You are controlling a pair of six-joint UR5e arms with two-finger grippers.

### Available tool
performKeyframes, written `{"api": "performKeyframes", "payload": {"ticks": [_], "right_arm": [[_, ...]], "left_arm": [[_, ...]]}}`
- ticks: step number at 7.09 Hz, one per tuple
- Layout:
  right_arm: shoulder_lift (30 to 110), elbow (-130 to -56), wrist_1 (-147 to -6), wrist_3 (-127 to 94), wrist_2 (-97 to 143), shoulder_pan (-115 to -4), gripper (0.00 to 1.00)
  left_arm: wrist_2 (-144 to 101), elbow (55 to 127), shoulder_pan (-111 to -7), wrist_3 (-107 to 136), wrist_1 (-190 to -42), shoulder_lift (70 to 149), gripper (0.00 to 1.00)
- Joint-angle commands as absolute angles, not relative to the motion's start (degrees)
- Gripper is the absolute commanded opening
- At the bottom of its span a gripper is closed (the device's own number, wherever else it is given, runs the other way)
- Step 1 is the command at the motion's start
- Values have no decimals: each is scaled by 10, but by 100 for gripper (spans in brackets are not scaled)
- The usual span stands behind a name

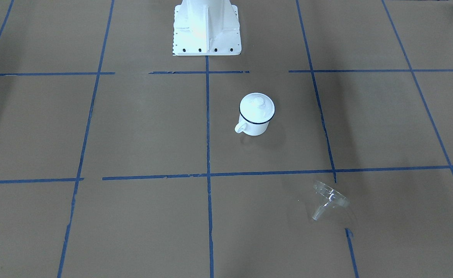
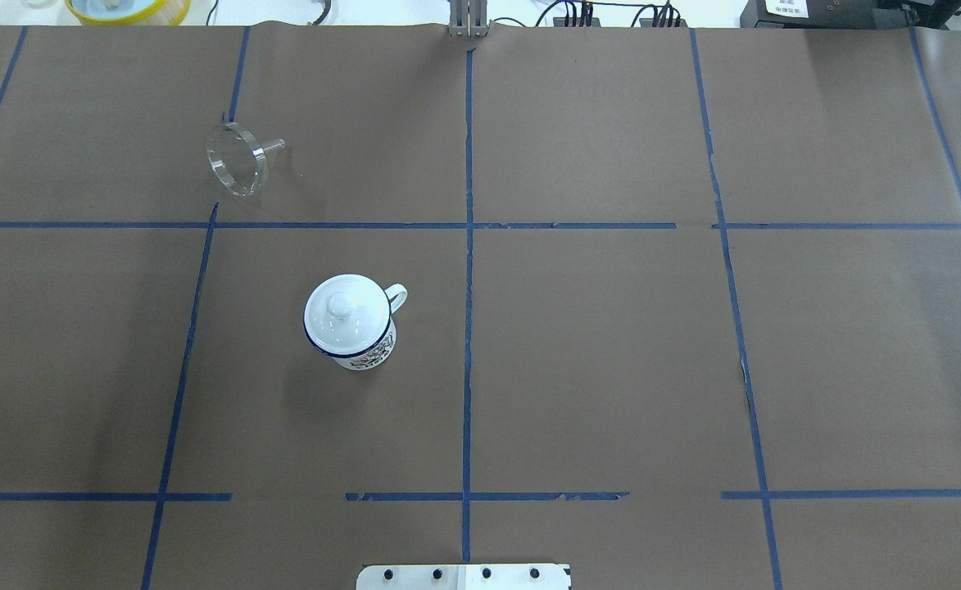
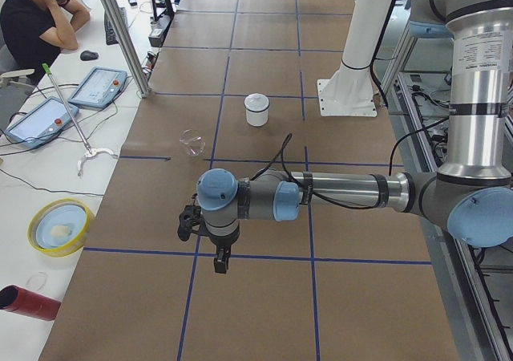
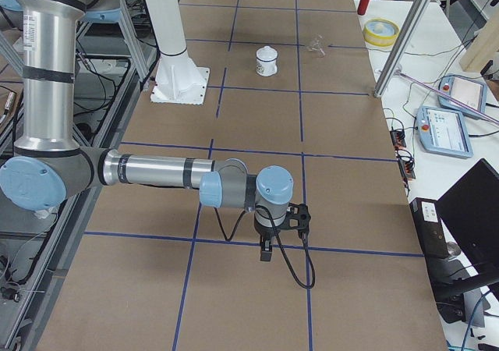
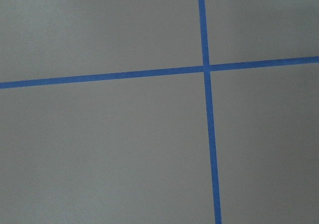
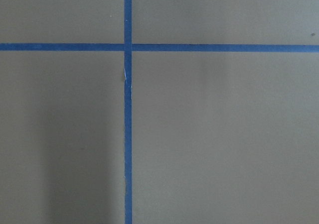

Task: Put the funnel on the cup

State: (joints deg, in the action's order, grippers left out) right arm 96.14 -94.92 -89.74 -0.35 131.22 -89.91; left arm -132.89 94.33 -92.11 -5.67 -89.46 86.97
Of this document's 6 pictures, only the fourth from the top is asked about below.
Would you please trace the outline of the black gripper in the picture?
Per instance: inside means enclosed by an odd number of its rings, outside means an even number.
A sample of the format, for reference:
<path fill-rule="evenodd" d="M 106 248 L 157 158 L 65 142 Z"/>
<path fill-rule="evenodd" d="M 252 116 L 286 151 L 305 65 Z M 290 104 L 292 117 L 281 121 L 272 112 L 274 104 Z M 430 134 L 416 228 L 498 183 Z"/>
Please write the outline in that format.
<path fill-rule="evenodd" d="M 274 230 L 272 227 L 267 227 L 255 222 L 255 230 L 260 235 L 260 261 L 270 262 L 272 258 L 272 238 Z"/>

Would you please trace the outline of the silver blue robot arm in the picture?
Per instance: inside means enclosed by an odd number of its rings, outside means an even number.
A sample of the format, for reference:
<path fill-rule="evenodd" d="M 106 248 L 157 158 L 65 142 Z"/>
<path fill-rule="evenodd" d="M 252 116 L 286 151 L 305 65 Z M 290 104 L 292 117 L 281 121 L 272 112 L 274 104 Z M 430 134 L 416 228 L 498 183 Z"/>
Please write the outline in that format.
<path fill-rule="evenodd" d="M 73 139 L 76 26 L 122 0 L 16 0 L 23 10 L 23 135 L 1 168 L 2 192 L 40 211 L 91 187 L 116 183 L 197 190 L 206 207 L 253 212 L 260 258 L 269 261 L 291 217 L 293 179 L 272 165 L 256 175 L 237 159 L 212 161 L 122 154 Z"/>

